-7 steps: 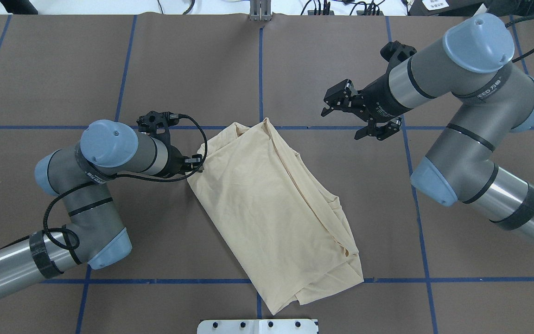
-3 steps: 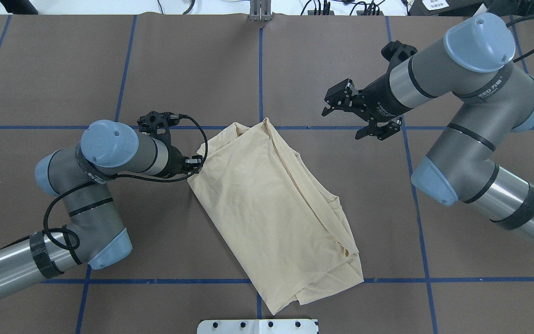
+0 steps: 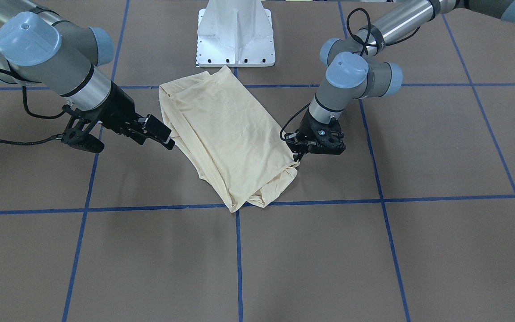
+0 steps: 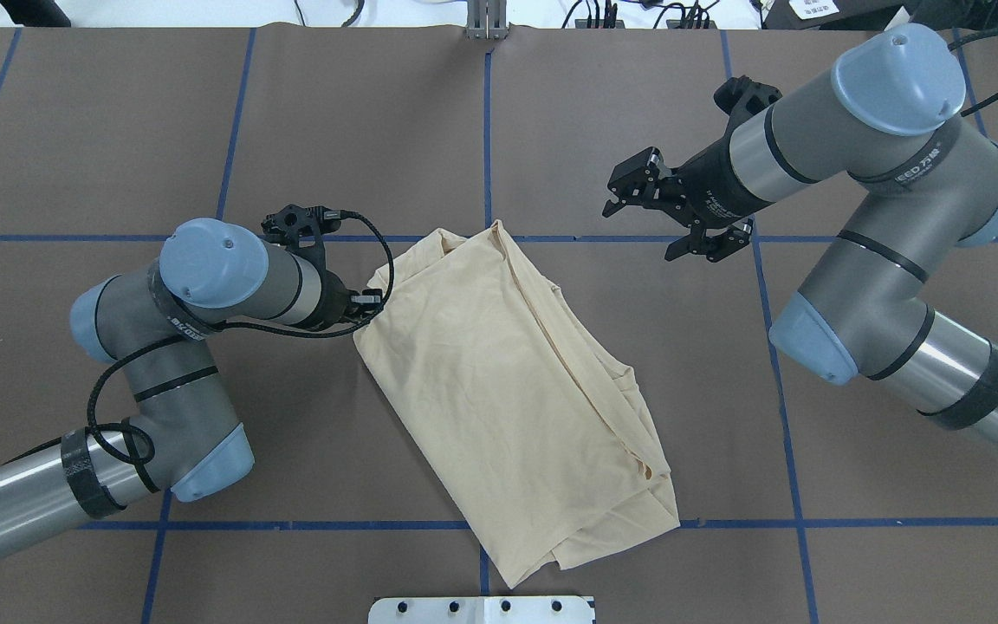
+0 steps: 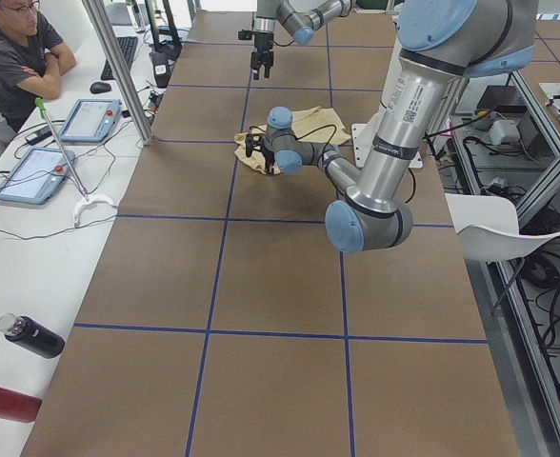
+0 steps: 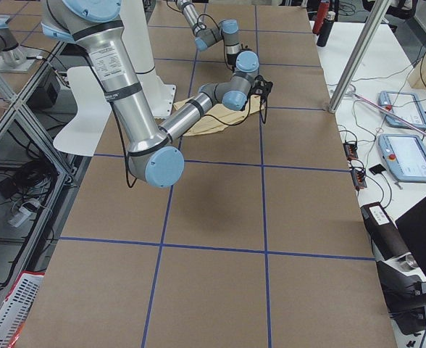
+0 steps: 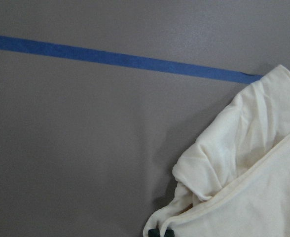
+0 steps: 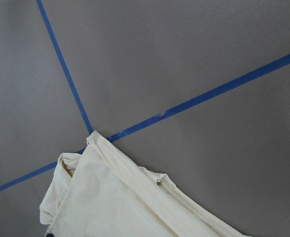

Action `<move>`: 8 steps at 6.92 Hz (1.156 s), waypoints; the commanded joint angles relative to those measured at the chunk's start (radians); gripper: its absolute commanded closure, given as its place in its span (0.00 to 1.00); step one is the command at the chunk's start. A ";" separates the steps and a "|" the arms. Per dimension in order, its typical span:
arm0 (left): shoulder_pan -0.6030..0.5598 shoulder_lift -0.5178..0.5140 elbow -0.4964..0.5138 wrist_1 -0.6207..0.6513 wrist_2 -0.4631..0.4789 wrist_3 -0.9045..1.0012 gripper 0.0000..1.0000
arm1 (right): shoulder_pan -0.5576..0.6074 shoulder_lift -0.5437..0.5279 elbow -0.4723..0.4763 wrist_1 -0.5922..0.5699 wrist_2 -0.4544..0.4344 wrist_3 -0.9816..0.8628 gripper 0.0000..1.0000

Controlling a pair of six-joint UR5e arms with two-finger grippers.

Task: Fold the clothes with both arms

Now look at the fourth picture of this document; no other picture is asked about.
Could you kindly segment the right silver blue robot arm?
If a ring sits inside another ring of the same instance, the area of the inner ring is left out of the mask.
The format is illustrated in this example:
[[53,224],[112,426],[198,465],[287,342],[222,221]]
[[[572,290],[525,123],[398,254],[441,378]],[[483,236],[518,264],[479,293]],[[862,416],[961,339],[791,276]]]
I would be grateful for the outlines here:
[[847,174],[866,195],[768,338],[822,380],[882,383],[943,430],[998,447],[998,344],[920,299],[955,248],[998,236],[998,143],[962,117],[953,48],[925,25],[886,30],[782,94],[733,76],[728,122],[677,167],[656,147],[616,165],[603,214],[660,211],[688,230],[666,260],[745,248],[760,210]]

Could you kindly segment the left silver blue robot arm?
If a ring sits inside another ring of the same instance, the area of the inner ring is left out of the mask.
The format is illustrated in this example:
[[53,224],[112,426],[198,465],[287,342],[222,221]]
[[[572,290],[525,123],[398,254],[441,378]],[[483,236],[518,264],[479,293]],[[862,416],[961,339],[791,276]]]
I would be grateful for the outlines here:
[[218,218],[181,224],[146,268],[72,305],[75,342],[106,365],[86,423],[0,465],[0,560],[155,492],[218,493],[255,463],[207,340],[227,330],[302,339],[351,335],[392,289],[349,289],[324,237],[363,214],[286,205],[261,232]]

